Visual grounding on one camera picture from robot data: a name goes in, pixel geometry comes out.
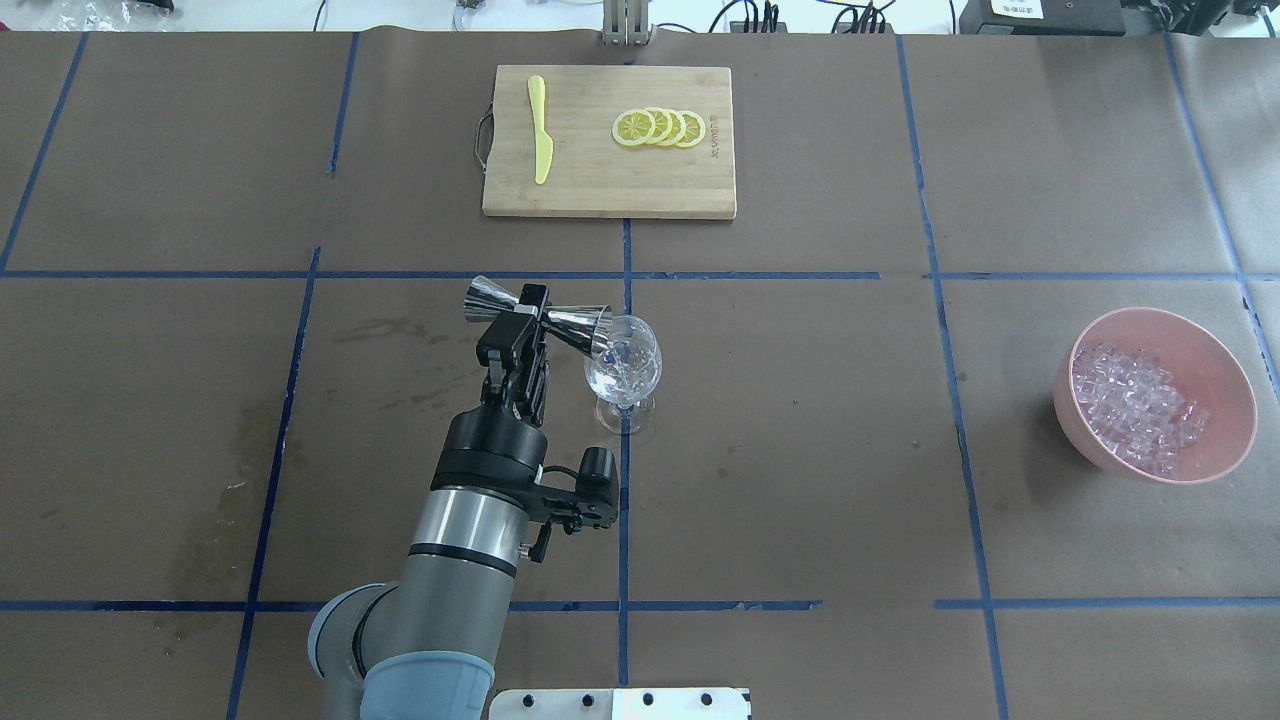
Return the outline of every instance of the lemon slice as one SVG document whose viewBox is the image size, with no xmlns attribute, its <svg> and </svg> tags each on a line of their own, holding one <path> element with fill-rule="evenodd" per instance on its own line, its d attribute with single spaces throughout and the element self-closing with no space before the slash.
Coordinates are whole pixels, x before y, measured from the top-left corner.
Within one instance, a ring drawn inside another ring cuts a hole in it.
<svg viewBox="0 0 1280 720">
<path fill-rule="evenodd" d="M 613 120 L 613 141 L 636 147 L 648 142 L 657 129 L 658 122 L 648 110 L 627 110 Z"/>
<path fill-rule="evenodd" d="M 680 120 L 685 126 L 685 132 L 676 141 L 676 147 L 692 147 L 703 141 L 707 135 L 707 123 L 703 117 L 692 110 L 680 110 Z"/>
<path fill-rule="evenodd" d="M 658 145 L 660 141 L 667 140 L 671 136 L 671 128 L 675 126 L 672 122 L 672 111 L 666 108 L 645 108 L 645 113 L 653 115 L 654 131 L 645 145 Z"/>
<path fill-rule="evenodd" d="M 667 110 L 666 108 L 659 109 L 667 113 L 667 117 L 671 119 L 671 128 L 663 137 L 650 140 L 649 142 L 663 147 L 671 147 L 672 145 L 680 142 L 680 138 L 685 137 L 685 118 L 680 114 L 680 110 Z"/>
</svg>

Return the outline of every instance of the pink bowl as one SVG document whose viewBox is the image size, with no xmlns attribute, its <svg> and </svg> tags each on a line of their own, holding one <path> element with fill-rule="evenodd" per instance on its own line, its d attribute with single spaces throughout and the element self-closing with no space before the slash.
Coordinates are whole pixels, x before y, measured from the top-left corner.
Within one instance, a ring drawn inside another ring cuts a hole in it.
<svg viewBox="0 0 1280 720">
<path fill-rule="evenodd" d="M 1203 437 L 1178 454 L 1171 478 L 1144 473 L 1116 457 L 1093 434 L 1071 383 L 1071 360 L 1082 347 L 1103 342 L 1126 352 L 1160 350 L 1160 366 L 1174 374 L 1174 387 L 1212 416 Z M 1196 323 L 1155 307 L 1124 307 L 1084 328 L 1057 372 L 1053 410 L 1071 445 L 1091 462 L 1117 475 L 1175 486 L 1207 483 L 1234 470 L 1253 447 L 1258 406 L 1244 369 L 1216 337 Z"/>
</svg>

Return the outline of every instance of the metal jigger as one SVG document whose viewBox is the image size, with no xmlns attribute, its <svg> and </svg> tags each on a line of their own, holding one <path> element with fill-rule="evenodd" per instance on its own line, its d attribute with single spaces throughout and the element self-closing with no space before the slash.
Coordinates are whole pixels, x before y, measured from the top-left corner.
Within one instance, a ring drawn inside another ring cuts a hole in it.
<svg viewBox="0 0 1280 720">
<path fill-rule="evenodd" d="M 470 323 L 488 323 L 503 310 L 515 310 L 520 299 L 484 275 L 476 275 L 462 301 L 462 314 Z M 608 305 L 553 305 L 539 318 L 547 332 L 563 340 L 582 355 L 604 351 L 613 324 Z"/>
</svg>

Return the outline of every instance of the blue tape line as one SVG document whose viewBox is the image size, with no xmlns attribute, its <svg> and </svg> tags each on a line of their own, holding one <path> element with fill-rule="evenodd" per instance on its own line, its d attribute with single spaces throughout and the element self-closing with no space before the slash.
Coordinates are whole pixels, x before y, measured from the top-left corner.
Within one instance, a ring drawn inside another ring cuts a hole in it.
<svg viewBox="0 0 1280 720">
<path fill-rule="evenodd" d="M 1280 597 L 1015 597 L 992 600 L 996 610 L 1106 610 L 1143 607 L 1280 607 Z M 946 598 L 934 610 L 982 610 L 983 601 Z"/>
<path fill-rule="evenodd" d="M 189 600 L 4 600 L 0 612 L 243 612 L 243 602 Z"/>
<path fill-rule="evenodd" d="M 929 279 L 931 275 L 922 275 Z M 943 281 L 1235 281 L 1231 273 L 938 273 Z"/>
<path fill-rule="evenodd" d="M 820 600 L 632 600 L 636 612 L 724 612 L 760 610 L 763 612 L 808 612 L 822 606 Z"/>
<path fill-rule="evenodd" d="M 617 612 L 618 603 L 613 600 L 543 600 L 516 601 L 511 603 L 512 612 Z"/>
<path fill-rule="evenodd" d="M 232 675 L 230 698 L 227 702 L 227 720 L 236 720 L 239 710 L 241 687 L 244 684 L 244 666 L 248 662 L 250 642 L 253 638 L 253 615 L 257 594 L 262 585 L 262 566 L 266 561 L 266 544 L 271 534 L 271 518 L 275 512 L 275 497 L 280 489 L 280 469 L 284 466 L 284 448 L 293 419 L 293 400 L 297 396 L 298 373 L 302 368 L 302 347 L 306 345 L 307 320 L 311 318 L 311 297 L 316 287 L 316 268 L 320 265 L 320 249 L 311 251 L 311 266 L 307 270 L 307 288 L 302 293 L 302 311 L 298 314 L 298 329 L 293 336 L 293 356 L 289 361 L 289 375 L 284 386 L 284 406 L 280 410 L 280 425 L 275 434 L 275 455 L 271 457 L 271 477 L 266 483 L 266 498 L 262 502 L 262 521 L 257 530 L 257 550 L 253 553 L 253 573 L 248 582 L 248 600 L 244 607 L 244 620 L 241 625 L 239 650 L 236 652 L 236 673 Z"/>
<path fill-rule="evenodd" d="M 1240 254 L 1235 247 L 1235 236 L 1231 234 L 1231 227 L 1226 223 L 1226 213 L 1222 209 L 1222 196 L 1217 192 L 1217 183 L 1213 182 L 1212 173 L 1208 172 L 1208 161 L 1204 159 L 1204 149 L 1201 146 L 1199 132 L 1196 131 L 1196 123 L 1192 120 L 1190 105 L 1187 104 L 1187 94 L 1183 92 L 1183 76 L 1178 69 L 1178 58 L 1174 54 L 1174 40 L 1166 32 L 1165 33 L 1165 55 L 1169 58 L 1169 72 L 1174 78 L 1174 90 L 1178 96 L 1178 110 L 1183 115 L 1183 123 L 1187 126 L 1187 133 L 1192 140 L 1192 149 L 1196 155 L 1196 164 L 1199 165 L 1201 176 L 1204 177 L 1204 186 L 1208 187 L 1210 200 L 1213 204 L 1213 217 L 1217 220 L 1217 227 L 1222 233 L 1222 241 L 1226 243 L 1226 254 L 1231 259 L 1231 270 L 1235 273 L 1236 282 L 1240 286 L 1240 296 L 1244 299 L 1244 304 L 1248 305 L 1247 311 L 1249 315 L 1249 324 L 1253 325 L 1253 337 L 1257 338 L 1258 350 L 1262 351 L 1262 363 L 1267 368 L 1267 378 L 1271 380 L 1271 392 L 1280 401 L 1280 374 L 1276 373 L 1275 356 L 1271 354 L 1271 345 L 1267 342 L 1266 332 L 1262 329 L 1262 322 L 1258 319 L 1258 305 L 1253 301 L 1253 293 L 1249 291 L 1249 282 L 1244 275 L 1244 266 L 1240 264 Z"/>
<path fill-rule="evenodd" d="M 829 273 L 806 272 L 740 272 L 740 270 L 677 270 L 632 273 L 634 278 L 644 281 L 878 281 L 876 272 L 850 270 Z"/>
<path fill-rule="evenodd" d="M 18 241 L 18 231 L 22 228 L 22 218 L 27 214 L 27 204 L 31 201 L 31 193 L 36 190 L 36 179 L 40 177 L 40 168 L 45 164 L 45 155 L 49 152 L 49 143 L 54 140 L 54 129 L 58 127 L 58 119 L 63 115 L 63 108 L 67 106 L 67 96 L 72 92 L 72 82 L 76 81 L 76 70 L 79 69 L 81 58 L 84 56 L 84 44 L 88 42 L 88 33 L 82 32 L 79 42 L 76 44 L 76 55 L 72 56 L 72 64 L 67 68 L 67 79 L 63 81 L 63 91 L 58 95 L 58 102 L 54 105 L 54 114 L 49 118 L 49 127 L 45 128 L 45 137 L 40 141 L 40 150 L 36 152 L 36 161 L 31 165 L 31 174 L 27 176 L 27 187 L 22 191 L 22 200 L 18 201 L 18 211 L 13 215 L 13 224 L 9 225 L 9 237 L 5 240 L 4 250 L 0 251 L 0 273 L 9 265 L 9 255 L 13 254 L 13 245 Z"/>
<path fill-rule="evenodd" d="M 622 306 L 631 314 L 631 218 L 622 220 Z"/>
<path fill-rule="evenodd" d="M 338 102 L 338 122 L 333 128 L 333 155 L 324 174 L 332 176 L 338 169 L 338 150 L 342 147 L 342 127 L 347 122 L 347 100 L 351 99 L 351 77 L 356 72 L 356 53 L 360 49 L 360 33 L 351 33 L 351 50 L 347 51 L 347 77 L 342 81 L 342 101 Z"/>
<path fill-rule="evenodd" d="M 631 219 L 622 220 L 622 307 L 631 314 Z M 623 418 L 621 450 L 622 468 L 618 478 L 618 687 L 631 682 L 631 423 Z"/>
<path fill-rule="evenodd" d="M 946 603 L 978 602 L 940 600 Z M 260 612 L 319 612 L 324 602 L 273 601 L 255 602 Z M 806 612 L 822 606 L 820 600 L 645 600 L 628 601 L 635 612 L 716 612 L 728 610 L 760 610 L 764 612 Z M 512 612 L 617 612 L 614 600 L 525 600 L 511 603 Z M 202 600 L 5 600 L 0 612 L 244 612 L 247 602 Z M 968 607 L 938 607 L 965 610 Z"/>
<path fill-rule="evenodd" d="M 947 327 L 946 301 L 942 296 L 942 279 L 938 270 L 938 252 L 933 238 L 933 220 L 924 200 L 924 163 L 920 159 L 920 138 L 915 128 L 915 109 L 911 102 L 911 79 L 906 68 L 906 47 L 902 36 L 893 37 L 897 42 L 897 67 L 902 78 L 902 104 L 906 111 L 906 131 L 911 141 L 911 161 L 915 168 L 915 187 L 920 199 L 920 220 L 924 223 L 924 237 L 928 241 L 929 273 L 933 282 L 933 299 L 937 306 L 938 332 L 942 340 L 942 359 L 947 368 L 947 389 L 951 395 L 951 414 L 956 425 L 956 443 L 960 446 L 960 468 L 964 473 L 965 495 L 969 502 L 969 533 L 973 538 L 974 564 L 978 569 L 978 589 L 983 601 L 983 621 L 987 629 L 987 652 L 991 657 L 991 676 L 996 691 L 996 708 L 1000 720 L 1009 720 L 1009 701 L 1005 696 L 1005 673 L 1000 660 L 1000 639 L 996 635 L 996 612 L 991 606 L 991 582 L 987 575 L 987 551 L 982 541 L 982 519 L 978 515 L 978 493 L 973 484 L 973 465 L 969 460 L 969 438 L 965 432 L 964 410 L 960 407 L 960 384 L 956 380 L 955 356 L 951 351 L 951 331 Z"/>
<path fill-rule="evenodd" d="M 300 270 L 8 270 L 15 279 L 303 279 Z"/>
<path fill-rule="evenodd" d="M 256 602 L 253 612 L 320 612 L 324 606 L 323 602 Z"/>
<path fill-rule="evenodd" d="M 573 270 L 321 270 L 316 277 L 324 279 L 471 279 L 485 275 L 490 279 L 531 279 L 531 281 L 618 281 L 618 272 L 573 272 Z"/>
</svg>

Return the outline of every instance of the metal stand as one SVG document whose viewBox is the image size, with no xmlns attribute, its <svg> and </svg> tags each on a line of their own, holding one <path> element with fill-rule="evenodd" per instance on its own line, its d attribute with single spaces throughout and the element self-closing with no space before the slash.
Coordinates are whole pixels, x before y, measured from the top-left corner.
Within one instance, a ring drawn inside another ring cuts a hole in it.
<svg viewBox="0 0 1280 720">
<path fill-rule="evenodd" d="M 649 45 L 649 0 L 604 0 L 605 45 Z"/>
</svg>

